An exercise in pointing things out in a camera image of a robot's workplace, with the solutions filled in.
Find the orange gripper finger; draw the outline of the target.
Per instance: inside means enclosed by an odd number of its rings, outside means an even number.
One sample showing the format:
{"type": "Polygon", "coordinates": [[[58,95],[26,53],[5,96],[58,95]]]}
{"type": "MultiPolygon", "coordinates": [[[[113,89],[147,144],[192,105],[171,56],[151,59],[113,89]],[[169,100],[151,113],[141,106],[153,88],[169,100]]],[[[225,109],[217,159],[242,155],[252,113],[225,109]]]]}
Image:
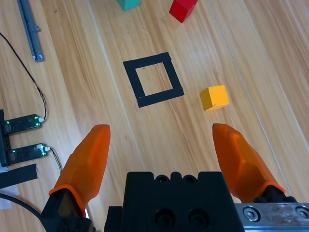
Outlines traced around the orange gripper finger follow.
{"type": "Polygon", "coordinates": [[[48,232],[94,232],[86,207],[100,190],[111,142],[109,125],[95,125],[69,156],[40,220],[48,232]]]}
{"type": "Polygon", "coordinates": [[[227,124],[215,123],[212,136],[219,166],[232,195],[242,203],[295,203],[285,195],[261,156],[243,135],[227,124]]]}

